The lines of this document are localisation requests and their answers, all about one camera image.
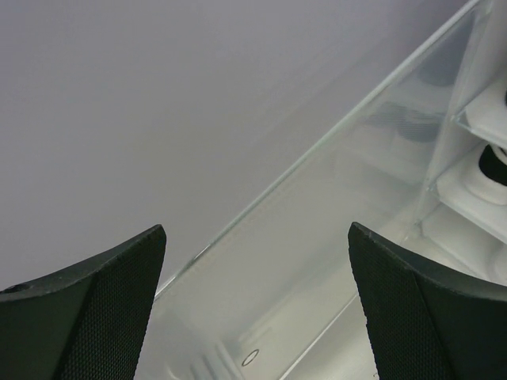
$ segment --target white refrigerator wall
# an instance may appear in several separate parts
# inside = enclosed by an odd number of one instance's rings
[[[464,0],[0,4],[0,288],[161,223],[165,282]]]

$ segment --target black object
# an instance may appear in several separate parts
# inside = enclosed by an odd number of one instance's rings
[[[432,143],[438,136],[443,118],[443,115],[426,115],[407,110],[404,119],[398,124],[398,133],[415,143]]]
[[[382,380],[507,379],[507,287],[425,259],[357,223],[349,255]]]
[[[0,379],[133,379],[165,247],[154,226],[0,292]]]
[[[507,165],[494,153],[491,145],[486,146],[478,160],[478,167],[481,172],[492,181],[507,186]]]

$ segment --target door shelf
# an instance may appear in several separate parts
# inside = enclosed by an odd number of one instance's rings
[[[461,161],[444,172],[436,180],[433,191],[443,204],[498,240],[507,243],[507,207],[478,198],[469,192],[463,184],[463,177],[468,168],[478,162],[483,149],[484,144],[480,144]]]
[[[446,253],[429,258],[470,276],[499,282],[491,275],[492,267],[498,266],[495,257],[505,245],[449,207],[441,203],[424,218],[421,235]],[[497,268],[501,273],[505,269]]]
[[[472,134],[507,149],[507,71],[461,111],[456,122]]]

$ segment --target black rubber seal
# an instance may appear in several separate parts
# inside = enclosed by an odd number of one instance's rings
[[[478,160],[478,167],[486,177],[507,186],[507,165],[497,157],[491,145],[484,148]]]

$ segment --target transparent plastic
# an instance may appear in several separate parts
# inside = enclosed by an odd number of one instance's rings
[[[422,221],[421,235],[441,251],[430,258],[470,276],[492,280],[490,257],[503,244],[467,218],[441,204]]]
[[[358,221],[400,242],[411,230],[478,3],[160,292],[137,379],[375,378],[347,232]]]
[[[456,117],[459,126],[507,148],[507,67]]]
[[[485,143],[479,144],[436,181],[434,191],[442,203],[507,243],[507,207],[488,202],[467,189],[467,177],[477,167]]]

